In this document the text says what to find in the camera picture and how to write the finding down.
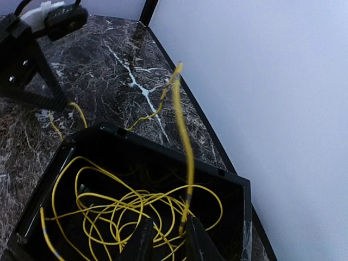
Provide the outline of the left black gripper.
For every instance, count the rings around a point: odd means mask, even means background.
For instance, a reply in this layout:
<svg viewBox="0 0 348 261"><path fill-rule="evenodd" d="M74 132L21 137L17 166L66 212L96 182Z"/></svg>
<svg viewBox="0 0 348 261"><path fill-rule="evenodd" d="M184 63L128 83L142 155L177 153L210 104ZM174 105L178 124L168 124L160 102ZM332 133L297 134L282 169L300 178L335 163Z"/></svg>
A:
<svg viewBox="0 0 348 261"><path fill-rule="evenodd" d="M37 73L45 81L50 96L25 89ZM54 111L63 111L68 104L43 51L33 42L31 27L15 14L1 20L1 96Z"/></svg>

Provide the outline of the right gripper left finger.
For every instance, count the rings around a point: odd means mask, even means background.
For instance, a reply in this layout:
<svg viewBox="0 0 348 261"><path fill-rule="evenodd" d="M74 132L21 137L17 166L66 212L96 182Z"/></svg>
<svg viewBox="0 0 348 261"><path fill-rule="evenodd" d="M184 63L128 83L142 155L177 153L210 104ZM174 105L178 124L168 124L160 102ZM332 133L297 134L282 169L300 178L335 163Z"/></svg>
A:
<svg viewBox="0 0 348 261"><path fill-rule="evenodd" d="M134 233L126 244L126 247L115 258L125 261L148 261L152 260L154 223L151 218L144 218L136 227Z"/></svg>

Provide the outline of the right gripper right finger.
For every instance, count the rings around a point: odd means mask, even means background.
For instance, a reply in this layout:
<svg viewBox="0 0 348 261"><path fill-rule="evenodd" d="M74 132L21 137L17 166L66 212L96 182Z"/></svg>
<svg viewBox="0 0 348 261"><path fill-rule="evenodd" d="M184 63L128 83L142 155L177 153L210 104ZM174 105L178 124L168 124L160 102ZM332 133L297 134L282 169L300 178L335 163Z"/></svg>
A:
<svg viewBox="0 0 348 261"><path fill-rule="evenodd" d="M224 261L200 220L188 216L186 221L185 249L187 260Z"/></svg>

